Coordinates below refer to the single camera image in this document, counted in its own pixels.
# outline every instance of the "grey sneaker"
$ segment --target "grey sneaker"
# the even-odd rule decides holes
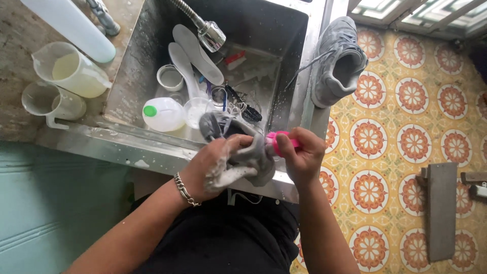
[[[265,152],[265,137],[226,112],[213,111],[205,113],[200,118],[200,132],[206,141],[217,138],[228,138],[233,134],[252,136],[254,140],[249,147],[238,150],[228,163],[231,166],[246,166],[257,170],[256,176],[245,176],[254,186],[264,186],[274,176],[276,165],[271,156]]]
[[[355,92],[358,78],[369,60],[357,44],[357,28],[350,17],[338,17],[328,25],[319,37],[315,58],[296,72],[286,88],[299,72],[315,62],[319,67],[311,75],[311,100],[315,106],[332,106]]]

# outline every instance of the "faucet head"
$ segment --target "faucet head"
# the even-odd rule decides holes
[[[205,25],[198,29],[198,38],[210,52],[219,50],[226,40],[223,31],[213,21],[206,21]]]

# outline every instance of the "scrub brush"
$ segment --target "scrub brush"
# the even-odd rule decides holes
[[[289,132],[287,132],[287,131],[269,132],[267,134],[267,136],[265,137],[265,152],[272,157],[275,157],[275,156],[283,157],[281,150],[279,149],[279,146],[277,145],[277,140],[276,140],[277,134],[280,134],[280,133],[286,134],[286,135],[289,134]],[[291,143],[293,144],[295,150],[301,147],[301,144],[298,140],[296,140],[296,139],[290,139],[290,140],[291,140]]]

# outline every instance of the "yellow liquid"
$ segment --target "yellow liquid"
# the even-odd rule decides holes
[[[79,71],[76,71],[80,62],[81,67]],[[79,96],[94,98],[107,89],[100,80],[108,82],[108,76],[98,66],[75,52],[58,58],[54,62],[53,80],[61,81],[56,84]]]
[[[78,53],[71,53],[56,60],[53,67],[53,80],[63,80],[75,73],[78,68]]]

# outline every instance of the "hand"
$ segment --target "hand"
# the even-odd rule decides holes
[[[189,193],[196,202],[203,202],[217,197],[222,190],[216,192],[205,191],[205,180],[211,171],[218,165],[224,165],[228,157],[242,147],[252,144],[253,137],[248,135],[234,134],[228,139],[219,138],[205,147],[189,162],[189,164],[179,173],[181,180]]]
[[[325,155],[325,142],[309,130],[293,128],[288,136],[277,135],[277,143],[284,159],[287,174],[294,182],[298,191],[318,178],[321,162]],[[291,140],[297,139],[301,149],[295,151]]]

